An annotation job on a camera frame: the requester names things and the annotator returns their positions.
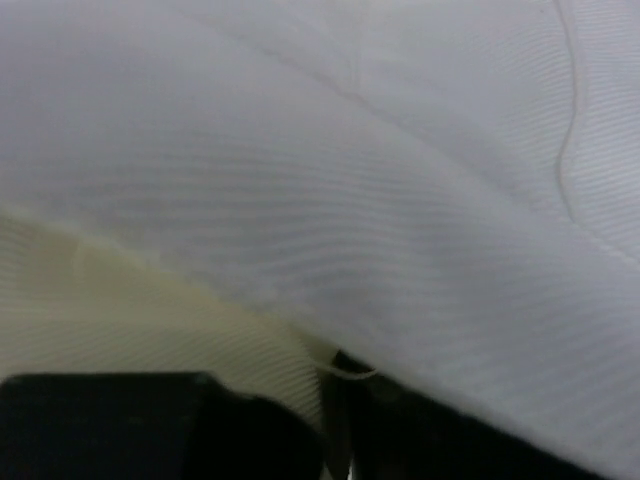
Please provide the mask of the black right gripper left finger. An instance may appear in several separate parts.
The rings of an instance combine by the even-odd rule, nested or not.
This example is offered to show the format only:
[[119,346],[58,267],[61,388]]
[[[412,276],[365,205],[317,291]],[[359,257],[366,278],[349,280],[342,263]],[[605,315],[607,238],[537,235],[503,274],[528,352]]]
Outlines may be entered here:
[[25,374],[1,385],[4,479],[318,479],[319,435],[203,373]]

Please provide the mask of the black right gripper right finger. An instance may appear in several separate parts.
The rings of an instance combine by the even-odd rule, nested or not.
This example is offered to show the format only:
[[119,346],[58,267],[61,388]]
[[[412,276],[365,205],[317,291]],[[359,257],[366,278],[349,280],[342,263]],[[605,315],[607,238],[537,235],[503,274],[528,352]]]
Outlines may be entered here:
[[374,374],[339,352],[346,446],[357,479],[593,479],[595,473]]

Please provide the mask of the white skirt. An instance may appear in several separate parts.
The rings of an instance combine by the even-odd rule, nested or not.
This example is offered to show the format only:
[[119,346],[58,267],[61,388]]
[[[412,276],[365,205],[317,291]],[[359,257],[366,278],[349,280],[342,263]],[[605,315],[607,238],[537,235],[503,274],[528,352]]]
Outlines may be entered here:
[[338,351],[638,477],[638,3],[3,2],[2,374]]

